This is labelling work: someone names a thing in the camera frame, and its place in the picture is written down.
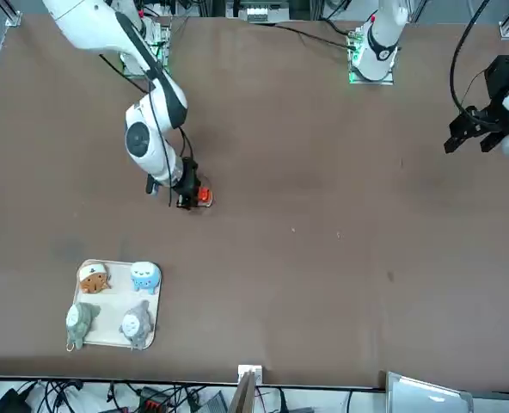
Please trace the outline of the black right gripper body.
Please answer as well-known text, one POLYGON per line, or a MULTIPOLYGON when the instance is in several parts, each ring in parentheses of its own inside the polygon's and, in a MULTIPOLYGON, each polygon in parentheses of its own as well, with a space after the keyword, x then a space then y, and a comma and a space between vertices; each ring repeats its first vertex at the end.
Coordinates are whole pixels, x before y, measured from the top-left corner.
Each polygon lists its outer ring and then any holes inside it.
POLYGON ((197 192, 200 186, 200 180, 197 177, 198 164, 191 157, 182 159, 182 176, 177 183, 178 192, 197 192))

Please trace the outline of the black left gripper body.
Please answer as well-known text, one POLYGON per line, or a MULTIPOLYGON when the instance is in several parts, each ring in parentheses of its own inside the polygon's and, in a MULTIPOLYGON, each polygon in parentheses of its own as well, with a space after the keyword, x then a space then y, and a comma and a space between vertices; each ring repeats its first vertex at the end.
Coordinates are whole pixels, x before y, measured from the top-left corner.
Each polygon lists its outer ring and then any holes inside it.
POLYGON ((491 106, 502 103, 509 91, 509 55, 498 55, 484 71, 491 106))

